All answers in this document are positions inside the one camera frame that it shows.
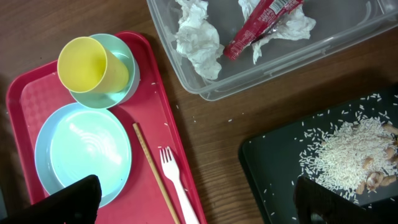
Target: white plastic fork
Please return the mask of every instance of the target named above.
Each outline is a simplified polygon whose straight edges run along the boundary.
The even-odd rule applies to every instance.
[[[170,147],[167,146],[165,149],[160,150],[160,160],[162,161],[164,175],[173,182],[175,190],[177,191],[185,223],[199,224],[198,217],[195,215],[192,205],[185,194],[184,188],[182,187],[180,180],[180,169],[175,162],[173,152],[171,151]]]

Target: clear plastic container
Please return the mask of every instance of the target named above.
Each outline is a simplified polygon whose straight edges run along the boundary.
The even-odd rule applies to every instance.
[[[199,76],[191,62],[175,50],[181,7],[175,0],[147,0],[157,32],[182,86],[190,93],[214,101],[283,75],[320,58],[398,26],[398,0],[306,0],[306,16],[317,21],[309,40],[273,39],[262,46],[262,57],[252,62],[247,47],[235,61],[224,55],[217,80]],[[227,45],[244,24],[238,0],[213,0],[208,22],[216,27],[220,43]]]

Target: wooden stick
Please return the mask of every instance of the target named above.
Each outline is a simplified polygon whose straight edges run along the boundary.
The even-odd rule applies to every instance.
[[[166,204],[167,204],[167,206],[168,206],[168,208],[169,208],[169,210],[170,210],[170,213],[171,213],[172,216],[173,216],[174,222],[175,222],[175,224],[180,224],[180,221],[178,220],[177,213],[175,213],[173,204],[172,204],[172,202],[170,201],[169,196],[167,195],[166,188],[164,187],[163,182],[162,182],[162,179],[160,178],[160,175],[159,175],[159,173],[158,173],[158,171],[157,171],[157,169],[156,169],[155,163],[154,163],[154,161],[152,160],[152,157],[150,156],[148,147],[147,147],[147,145],[145,144],[144,138],[142,137],[142,134],[141,134],[141,131],[140,131],[139,127],[138,127],[138,124],[137,124],[137,123],[134,123],[134,124],[132,125],[132,127],[133,127],[134,130],[136,131],[138,140],[139,140],[139,142],[140,142],[140,144],[141,144],[142,149],[144,150],[144,154],[145,154],[145,156],[146,156],[146,158],[147,158],[147,160],[148,160],[148,163],[149,163],[149,165],[150,165],[150,168],[152,169],[152,172],[153,172],[154,175],[155,175],[155,179],[156,179],[156,181],[157,181],[157,184],[159,185],[159,188],[160,188],[160,191],[162,192],[162,195],[163,195],[163,197],[164,197],[164,200],[166,201]]]

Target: light blue bowl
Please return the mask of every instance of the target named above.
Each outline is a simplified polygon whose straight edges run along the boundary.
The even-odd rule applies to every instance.
[[[54,112],[37,137],[37,175],[50,194],[94,174],[99,178],[99,207],[110,203],[126,184],[131,168],[131,146],[126,131],[108,110],[78,103]]]
[[[130,48],[123,40],[111,34],[95,34],[90,37],[96,39],[113,55],[125,64],[129,70],[129,82],[117,93],[75,93],[70,92],[74,99],[84,106],[94,109],[110,108],[124,103],[136,92],[140,80],[139,67]]]

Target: red wrapper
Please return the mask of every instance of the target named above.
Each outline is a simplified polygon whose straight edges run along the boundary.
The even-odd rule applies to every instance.
[[[226,46],[224,54],[229,59],[235,60],[246,46],[260,36],[269,26],[273,25],[281,15],[291,12],[301,3],[303,3],[303,0],[260,0],[248,20],[244,23],[243,28]]]

